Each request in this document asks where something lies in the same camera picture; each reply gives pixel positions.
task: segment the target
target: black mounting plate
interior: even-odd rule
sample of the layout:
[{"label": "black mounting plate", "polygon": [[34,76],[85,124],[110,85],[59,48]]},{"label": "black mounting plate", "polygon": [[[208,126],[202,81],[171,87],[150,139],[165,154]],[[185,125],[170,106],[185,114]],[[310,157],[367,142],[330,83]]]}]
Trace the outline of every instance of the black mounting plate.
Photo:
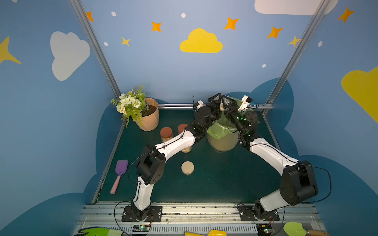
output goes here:
[{"label": "black mounting plate", "polygon": [[277,210],[271,211],[268,215],[267,218],[264,220],[258,220],[255,215],[253,214],[253,207],[254,206],[244,206],[244,205],[239,205],[237,208],[239,210],[239,215],[240,215],[240,220],[241,221],[270,221],[271,216],[274,221],[279,221],[280,217],[278,216]]},{"label": "black mounting plate", "polygon": [[[147,218],[143,222],[151,222],[151,215],[153,216],[154,222],[156,221],[160,222],[162,209],[163,209],[162,206],[151,206],[148,212],[150,214],[147,215]],[[123,210],[121,221],[123,222],[137,222],[138,221],[136,219],[136,215],[133,209],[130,206],[125,207],[125,209]]]}]

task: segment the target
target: purple spatula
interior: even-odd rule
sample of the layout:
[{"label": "purple spatula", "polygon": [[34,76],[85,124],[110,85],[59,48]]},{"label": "purple spatula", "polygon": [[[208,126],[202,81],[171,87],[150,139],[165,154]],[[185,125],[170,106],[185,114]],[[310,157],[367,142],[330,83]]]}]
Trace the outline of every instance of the purple spatula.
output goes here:
[{"label": "purple spatula", "polygon": [[128,163],[129,163],[128,160],[118,160],[117,161],[116,173],[118,174],[118,177],[117,177],[116,181],[114,182],[112,189],[110,190],[110,194],[116,193],[118,183],[119,183],[119,179],[121,178],[121,175],[123,175],[126,172]]}]

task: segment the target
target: jar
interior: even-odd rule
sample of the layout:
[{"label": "jar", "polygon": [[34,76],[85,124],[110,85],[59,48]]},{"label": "jar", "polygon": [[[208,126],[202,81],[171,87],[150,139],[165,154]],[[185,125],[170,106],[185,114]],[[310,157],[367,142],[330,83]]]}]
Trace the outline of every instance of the jar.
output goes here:
[{"label": "jar", "polygon": [[[180,124],[180,125],[178,126],[178,128],[177,128],[178,134],[181,134],[182,132],[184,132],[185,127],[187,127],[187,126],[188,126],[187,124]],[[184,149],[182,149],[181,151],[182,151],[183,153],[188,153],[188,152],[190,152],[191,150],[192,150],[192,146],[187,147],[187,148],[184,148]]]},{"label": "jar", "polygon": [[173,131],[170,127],[164,127],[160,130],[161,141],[165,143],[166,141],[172,139]]}]

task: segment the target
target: wooden handle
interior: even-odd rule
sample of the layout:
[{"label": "wooden handle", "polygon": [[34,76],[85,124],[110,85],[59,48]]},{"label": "wooden handle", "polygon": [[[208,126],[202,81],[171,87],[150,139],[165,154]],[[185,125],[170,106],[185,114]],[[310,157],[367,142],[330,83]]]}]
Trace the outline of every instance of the wooden handle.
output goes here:
[{"label": "wooden handle", "polygon": [[327,232],[324,231],[308,230],[307,232],[311,236],[330,236]]},{"label": "wooden handle", "polygon": [[117,190],[120,178],[121,178],[120,176],[117,177],[116,181],[113,184],[113,188],[110,190],[110,194],[115,194],[116,193],[116,190]]}]

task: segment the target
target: beige lid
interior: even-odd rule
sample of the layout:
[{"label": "beige lid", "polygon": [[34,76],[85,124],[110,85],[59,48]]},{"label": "beige lid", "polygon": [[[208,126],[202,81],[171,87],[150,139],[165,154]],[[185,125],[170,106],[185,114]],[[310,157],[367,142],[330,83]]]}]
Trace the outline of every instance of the beige lid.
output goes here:
[{"label": "beige lid", "polygon": [[183,171],[184,174],[191,174],[194,171],[194,165],[191,162],[184,162],[181,165],[181,170]]}]

